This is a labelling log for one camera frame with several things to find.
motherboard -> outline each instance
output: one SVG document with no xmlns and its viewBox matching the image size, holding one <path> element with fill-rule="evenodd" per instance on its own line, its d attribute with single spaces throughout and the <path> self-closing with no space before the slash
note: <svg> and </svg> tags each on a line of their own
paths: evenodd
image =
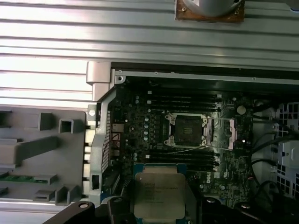
<svg viewBox="0 0 299 224">
<path fill-rule="evenodd" d="M 253 100 L 238 92 L 123 86 L 111 107 L 112 161 L 186 164 L 186 180 L 228 207 L 249 193 Z"/>
</svg>

screw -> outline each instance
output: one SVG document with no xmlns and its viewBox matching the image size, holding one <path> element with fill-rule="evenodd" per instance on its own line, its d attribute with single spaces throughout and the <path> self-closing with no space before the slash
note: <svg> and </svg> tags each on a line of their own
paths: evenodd
<svg viewBox="0 0 299 224">
<path fill-rule="evenodd" d="M 79 207 L 82 208 L 82 209 L 84 209 L 84 208 L 88 207 L 88 204 L 80 204 Z"/>
<path fill-rule="evenodd" d="M 94 116 L 94 115 L 95 115 L 95 110 L 90 110 L 90 111 L 89 111 L 89 115 L 90 115 L 90 116 Z"/>
<path fill-rule="evenodd" d="M 242 203 L 241 207 L 244 208 L 244 209 L 250 209 L 250 205 L 247 204 L 247 203 Z"/>
<path fill-rule="evenodd" d="M 209 202 L 209 203 L 215 203 L 216 202 L 215 198 L 212 198 L 212 197 L 208 197 L 206 199 L 206 201 Z"/>
</svg>

metal frame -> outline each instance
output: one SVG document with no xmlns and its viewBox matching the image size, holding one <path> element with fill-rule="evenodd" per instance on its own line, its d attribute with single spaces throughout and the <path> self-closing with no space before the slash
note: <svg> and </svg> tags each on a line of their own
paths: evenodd
<svg viewBox="0 0 299 224">
<path fill-rule="evenodd" d="M 260 78 L 260 77 L 236 77 L 236 76 L 213 76 L 213 75 L 194 75 L 181 74 L 175 72 L 139 72 L 139 71 L 121 71 L 115 72 L 116 77 L 156 77 L 156 78 L 180 78 L 195 80 L 212 80 L 212 81 L 229 81 L 229 82 L 245 82 L 245 83 L 264 83 L 264 84 L 287 84 L 299 85 L 299 80 L 293 79 L 277 79 L 277 78 Z"/>
<path fill-rule="evenodd" d="M 107 114 L 108 105 L 116 97 L 116 90 L 112 91 L 107 98 L 101 102 L 100 108 L 100 126 L 96 128 L 95 136 L 91 147 L 90 155 L 90 190 L 89 198 L 90 201 L 96 205 L 100 205 L 101 202 L 101 184 L 102 184 L 102 161 L 103 161 L 103 149 L 105 147 L 105 140 L 107 135 Z M 92 189 L 93 175 L 99 176 L 99 188 Z"/>
<path fill-rule="evenodd" d="M 299 70 L 299 14 L 272 1 L 246 1 L 245 22 L 223 24 L 175 21 L 173 0 L 1 0 L 0 53 Z"/>
</svg>

green circuit board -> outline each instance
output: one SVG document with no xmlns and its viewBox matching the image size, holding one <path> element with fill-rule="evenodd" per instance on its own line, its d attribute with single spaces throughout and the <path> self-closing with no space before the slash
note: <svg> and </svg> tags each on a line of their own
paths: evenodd
<svg viewBox="0 0 299 224">
<path fill-rule="evenodd" d="M 122 166 L 122 180 L 132 179 L 134 162 L 185 163 L 187 181 L 204 195 L 231 208 L 247 201 L 253 100 L 242 93 L 120 91 L 125 94 L 116 100 L 113 122 L 123 125 L 123 132 L 113 134 L 120 135 L 114 159 Z M 175 125 L 167 115 L 177 115 Z M 210 122 L 208 130 L 203 118 Z M 204 132 L 210 137 L 203 146 Z M 170 136 L 175 146 L 166 144 Z"/>
</svg>

white wire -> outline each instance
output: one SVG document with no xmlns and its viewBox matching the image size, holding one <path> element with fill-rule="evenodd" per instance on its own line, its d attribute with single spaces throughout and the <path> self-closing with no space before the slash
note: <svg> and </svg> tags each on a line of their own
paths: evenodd
<svg viewBox="0 0 299 224">
<path fill-rule="evenodd" d="M 194 149 L 204 149 L 204 148 L 206 148 L 206 147 L 202 147 L 202 146 L 200 146 L 200 147 L 189 148 L 189 149 L 187 149 L 187 150 L 178 151 L 178 152 L 172 152 L 172 153 L 166 153 L 166 154 L 184 153 L 184 152 L 188 152 L 188 151 L 191 151 L 191 150 L 194 150 Z"/>
<path fill-rule="evenodd" d="M 211 148 L 217 148 L 217 149 L 222 149 L 222 150 L 229 150 L 229 151 L 232 151 L 231 149 L 229 148 L 220 148 L 220 147 L 217 147 L 217 146 L 207 146 L 207 147 L 211 147 Z"/>
</svg>

